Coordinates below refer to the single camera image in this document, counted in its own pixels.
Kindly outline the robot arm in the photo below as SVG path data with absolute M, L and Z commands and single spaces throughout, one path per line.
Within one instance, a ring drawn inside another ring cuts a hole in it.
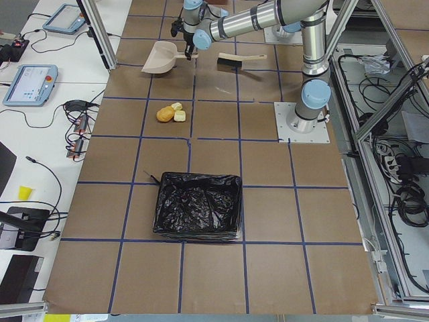
M 173 38 L 183 33 L 187 60 L 194 58 L 195 48 L 206 50 L 210 47 L 214 42 L 209 31 L 210 24 L 228 15 L 226 9 L 211 5 L 208 1 L 183 1 L 179 16 L 171 24 L 170 33 Z
M 296 133 L 310 133 L 331 96 L 328 85 L 326 15 L 328 1 L 266 1 L 245 11 L 229 14 L 206 1 L 183 3 L 186 54 L 207 50 L 212 43 L 243 34 L 264 31 L 269 41 L 302 45 L 303 84 L 294 110 L 288 113 L 288 127 Z

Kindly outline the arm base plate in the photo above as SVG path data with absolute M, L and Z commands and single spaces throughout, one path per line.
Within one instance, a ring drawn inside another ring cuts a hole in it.
M 294 102 L 275 102 L 273 106 L 279 143 L 330 143 L 323 111 L 316 119 L 308 121 L 296 115 Z
M 302 32 L 300 30 L 297 32 L 285 32 L 280 25 L 265 28 L 264 37 L 266 44 L 288 46 L 302 45 Z

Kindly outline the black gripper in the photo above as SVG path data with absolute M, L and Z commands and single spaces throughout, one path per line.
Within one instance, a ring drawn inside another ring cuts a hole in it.
M 194 51 L 194 30 L 191 30 L 181 19 L 177 19 L 171 24 L 170 34 L 175 38 L 179 33 L 183 34 L 184 41 L 186 42 L 185 57 L 187 60 L 191 60 Z

